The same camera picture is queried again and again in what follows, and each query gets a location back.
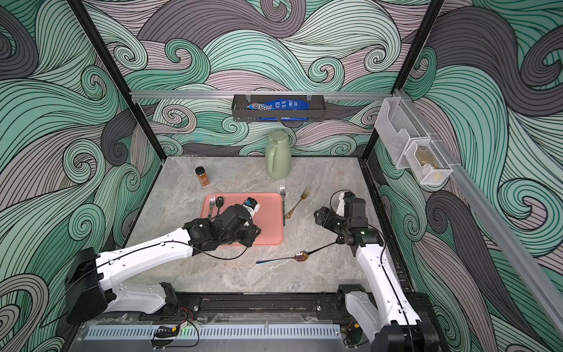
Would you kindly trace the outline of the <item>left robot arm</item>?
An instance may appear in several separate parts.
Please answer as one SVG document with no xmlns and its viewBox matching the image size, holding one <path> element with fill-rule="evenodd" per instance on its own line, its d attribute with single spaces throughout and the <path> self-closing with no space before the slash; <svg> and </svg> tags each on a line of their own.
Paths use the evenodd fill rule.
<svg viewBox="0 0 563 352">
<path fill-rule="evenodd" d="M 217 216 L 194 219 L 159 238 L 107 252 L 83 249 L 65 279 L 66 321 L 79 325 L 107 312 L 170 316 L 179 308 L 171 284 L 130 284 L 128 279 L 175 260 L 211 256 L 223 245 L 252 247 L 261 229 L 254 223 L 260 204 L 253 198 Z"/>
</svg>

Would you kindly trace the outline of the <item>black front base frame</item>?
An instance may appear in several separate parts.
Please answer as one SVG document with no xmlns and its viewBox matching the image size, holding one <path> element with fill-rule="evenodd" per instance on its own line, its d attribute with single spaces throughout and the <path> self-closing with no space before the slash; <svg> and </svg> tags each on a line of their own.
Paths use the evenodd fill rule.
<svg viewBox="0 0 563 352">
<path fill-rule="evenodd" d="M 107 313 L 139 313 L 142 320 L 164 321 L 182 317 L 191 312 L 195 318 L 215 314 L 301 314 L 317 318 L 348 322 L 352 315 L 345 307 L 344 294 L 334 293 L 176 293 L 169 303 L 155 312 L 140 303 L 119 302 L 106 310 Z"/>
</svg>

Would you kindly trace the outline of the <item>green plastic pitcher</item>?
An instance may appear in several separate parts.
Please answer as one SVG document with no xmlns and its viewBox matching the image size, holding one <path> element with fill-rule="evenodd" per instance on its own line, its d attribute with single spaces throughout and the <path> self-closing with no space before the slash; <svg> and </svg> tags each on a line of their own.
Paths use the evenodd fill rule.
<svg viewBox="0 0 563 352">
<path fill-rule="evenodd" d="M 274 180 L 284 179 L 290 174 L 292 155 L 287 132 L 278 130 L 268 135 L 265 162 L 266 172 Z"/>
</svg>

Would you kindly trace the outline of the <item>small black spoon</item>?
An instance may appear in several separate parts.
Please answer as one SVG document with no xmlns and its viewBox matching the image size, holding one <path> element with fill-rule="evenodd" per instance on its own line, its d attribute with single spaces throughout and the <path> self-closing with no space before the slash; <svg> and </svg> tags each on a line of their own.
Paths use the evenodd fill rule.
<svg viewBox="0 0 563 352">
<path fill-rule="evenodd" d="M 313 255 L 313 254 L 315 254 L 315 253 L 317 253 L 317 252 L 319 252 L 319 251 L 321 251 L 321 250 L 323 250 L 323 249 L 329 248 L 330 246 L 342 245 L 342 244 L 345 244 L 345 240 L 344 240 L 343 238 L 337 238 L 334 242 L 329 243 L 329 244 L 324 245 L 324 246 L 321 246 L 320 248 L 314 249 L 314 250 L 312 250 L 312 251 L 309 251 L 309 252 L 307 252 L 307 254 L 308 254 L 309 256 L 311 256 L 311 255 Z"/>
</svg>

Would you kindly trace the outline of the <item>small clear wall bin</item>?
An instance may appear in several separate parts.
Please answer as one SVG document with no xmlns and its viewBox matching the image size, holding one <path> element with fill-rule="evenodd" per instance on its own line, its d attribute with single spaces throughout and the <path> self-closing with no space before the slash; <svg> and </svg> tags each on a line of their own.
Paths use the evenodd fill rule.
<svg viewBox="0 0 563 352">
<path fill-rule="evenodd" d="M 404 157 L 408 168 L 423 186 L 441 186 L 452 173 L 438 158 L 433 142 L 429 139 L 414 140 L 407 147 Z"/>
</svg>

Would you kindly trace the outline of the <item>gold fork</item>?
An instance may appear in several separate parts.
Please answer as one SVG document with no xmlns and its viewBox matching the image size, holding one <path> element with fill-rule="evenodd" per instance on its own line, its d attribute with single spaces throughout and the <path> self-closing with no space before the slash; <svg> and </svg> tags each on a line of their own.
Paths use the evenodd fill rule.
<svg viewBox="0 0 563 352">
<path fill-rule="evenodd" d="M 309 193 L 311 192 L 311 189 L 309 187 L 307 187 L 306 189 L 304 189 L 304 191 L 302 192 L 300 199 L 298 202 L 296 202 L 296 204 L 284 215 L 285 219 L 290 219 L 291 216 L 293 215 L 293 213 L 296 211 L 296 208 L 300 205 L 300 203 L 302 201 L 304 201 L 306 198 L 308 198 Z"/>
</svg>

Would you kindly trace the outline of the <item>black wall basket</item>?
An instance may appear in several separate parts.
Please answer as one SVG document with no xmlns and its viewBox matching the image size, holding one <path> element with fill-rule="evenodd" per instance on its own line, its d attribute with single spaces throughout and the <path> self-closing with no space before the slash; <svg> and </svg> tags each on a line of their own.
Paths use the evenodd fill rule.
<svg viewBox="0 0 563 352">
<path fill-rule="evenodd" d="M 254 102 L 265 103 L 278 99 L 294 99 L 307 101 L 309 110 L 306 111 L 260 111 L 246 107 Z M 232 102 L 233 118 L 239 122 L 322 122 L 325 119 L 326 105 L 322 95 L 258 95 L 245 97 L 235 95 Z"/>
</svg>

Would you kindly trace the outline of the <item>pink plastic tray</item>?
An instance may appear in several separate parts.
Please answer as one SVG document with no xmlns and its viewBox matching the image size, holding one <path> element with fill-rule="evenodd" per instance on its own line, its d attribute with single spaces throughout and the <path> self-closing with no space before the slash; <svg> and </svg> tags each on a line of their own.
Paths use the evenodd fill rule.
<svg viewBox="0 0 563 352">
<path fill-rule="evenodd" d="M 284 240 L 284 226 L 282 215 L 282 197 L 277 193 L 215 193 L 216 197 L 224 198 L 221 211 L 230 205 L 242 204 L 247 198 L 253 198 L 260 204 L 260 209 L 254 215 L 256 226 L 261 234 L 255 239 L 253 246 L 278 246 Z"/>
</svg>

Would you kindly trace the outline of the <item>aluminium wall rail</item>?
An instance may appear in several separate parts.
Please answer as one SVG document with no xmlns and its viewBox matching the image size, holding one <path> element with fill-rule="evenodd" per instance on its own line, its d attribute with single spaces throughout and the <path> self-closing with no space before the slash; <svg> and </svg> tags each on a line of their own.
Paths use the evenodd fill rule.
<svg viewBox="0 0 563 352">
<path fill-rule="evenodd" d="M 391 98 L 391 93 L 379 92 L 296 92 L 296 91 L 233 91 L 233 90 L 132 90 L 130 96 L 140 99 L 207 99 L 225 100 L 235 95 L 252 97 L 258 95 L 322 95 L 329 101 L 379 101 Z"/>
</svg>

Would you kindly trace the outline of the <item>green handled fork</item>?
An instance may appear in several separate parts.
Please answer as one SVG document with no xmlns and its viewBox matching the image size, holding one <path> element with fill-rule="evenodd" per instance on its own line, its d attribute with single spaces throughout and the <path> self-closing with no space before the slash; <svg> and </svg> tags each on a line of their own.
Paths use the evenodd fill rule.
<svg viewBox="0 0 563 352">
<path fill-rule="evenodd" d="M 209 197 L 209 210 L 208 210 L 208 218 L 210 219 L 213 215 L 213 210 L 216 206 L 216 196 L 214 194 L 212 194 Z"/>
</svg>

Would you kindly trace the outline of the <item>orange spice jar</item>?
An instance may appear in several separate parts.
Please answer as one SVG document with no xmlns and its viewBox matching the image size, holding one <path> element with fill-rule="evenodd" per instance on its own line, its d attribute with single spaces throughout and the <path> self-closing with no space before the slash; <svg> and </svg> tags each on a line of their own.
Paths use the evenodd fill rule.
<svg viewBox="0 0 563 352">
<path fill-rule="evenodd" d="M 208 178 L 208 174 L 204 167 L 197 167 L 195 169 L 196 176 L 198 177 L 199 183 L 201 186 L 208 186 L 210 184 L 210 180 Z"/>
</svg>

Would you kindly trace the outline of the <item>silver fork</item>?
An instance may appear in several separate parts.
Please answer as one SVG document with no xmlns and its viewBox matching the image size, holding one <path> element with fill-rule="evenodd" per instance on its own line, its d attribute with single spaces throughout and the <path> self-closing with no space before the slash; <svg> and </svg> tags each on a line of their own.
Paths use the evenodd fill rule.
<svg viewBox="0 0 563 352">
<path fill-rule="evenodd" d="M 284 184 L 282 184 L 279 187 L 279 194 L 281 196 L 281 200 L 282 200 L 282 208 L 281 208 L 281 212 L 282 212 L 282 224 L 283 226 L 286 225 L 286 219 L 285 219 L 285 197 L 286 197 L 286 186 Z"/>
</svg>

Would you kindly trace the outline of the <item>right side aluminium rail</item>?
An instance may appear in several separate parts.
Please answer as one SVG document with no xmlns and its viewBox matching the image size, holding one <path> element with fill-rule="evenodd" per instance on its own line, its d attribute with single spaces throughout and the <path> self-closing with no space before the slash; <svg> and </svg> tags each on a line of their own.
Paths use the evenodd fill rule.
<svg viewBox="0 0 563 352">
<path fill-rule="evenodd" d="M 421 134 L 422 142 L 425 142 L 437 155 L 440 163 L 452 171 L 450 178 L 455 181 L 464 199 L 477 215 L 482 228 L 492 236 L 493 241 L 504 252 L 552 326 L 559 334 L 562 334 L 562 295 L 560 291 L 521 243 L 518 236 L 520 232 L 509 224 L 507 214 L 501 207 L 498 191 L 484 190 L 479 185 L 481 180 L 491 180 L 495 186 L 498 186 L 500 164 L 493 161 L 485 165 L 487 169 L 484 172 L 473 175 L 471 170 L 466 168 L 468 164 L 464 164 L 460 157 L 454 155 L 447 145 L 447 140 L 430 125 L 428 118 L 418 110 L 411 97 L 401 89 L 396 89 L 394 96 L 401 99 L 403 111 L 410 124 Z"/>
</svg>

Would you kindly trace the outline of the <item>blue snack packet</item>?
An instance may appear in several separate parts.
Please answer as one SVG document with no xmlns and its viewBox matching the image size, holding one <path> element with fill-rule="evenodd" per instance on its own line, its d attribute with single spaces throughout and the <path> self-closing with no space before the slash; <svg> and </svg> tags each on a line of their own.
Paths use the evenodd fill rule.
<svg viewBox="0 0 563 352">
<path fill-rule="evenodd" d="M 260 110 L 260 111 L 306 111 L 309 110 L 309 103 L 302 100 L 294 99 L 278 99 L 275 101 L 268 101 L 265 103 L 254 102 L 249 104 L 247 109 Z"/>
</svg>

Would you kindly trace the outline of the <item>iridescent gold spoon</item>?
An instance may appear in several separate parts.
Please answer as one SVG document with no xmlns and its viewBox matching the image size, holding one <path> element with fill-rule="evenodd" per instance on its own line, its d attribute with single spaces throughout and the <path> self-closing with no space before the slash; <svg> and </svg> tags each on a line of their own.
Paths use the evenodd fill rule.
<svg viewBox="0 0 563 352">
<path fill-rule="evenodd" d="M 308 259 L 309 254 L 305 251 L 296 252 L 293 256 L 284 257 L 284 258 L 276 258 L 276 259 L 269 259 L 269 260 L 259 260 L 256 261 L 256 265 L 267 264 L 267 263 L 274 263 L 282 260 L 295 260 L 297 262 L 304 262 Z"/>
</svg>

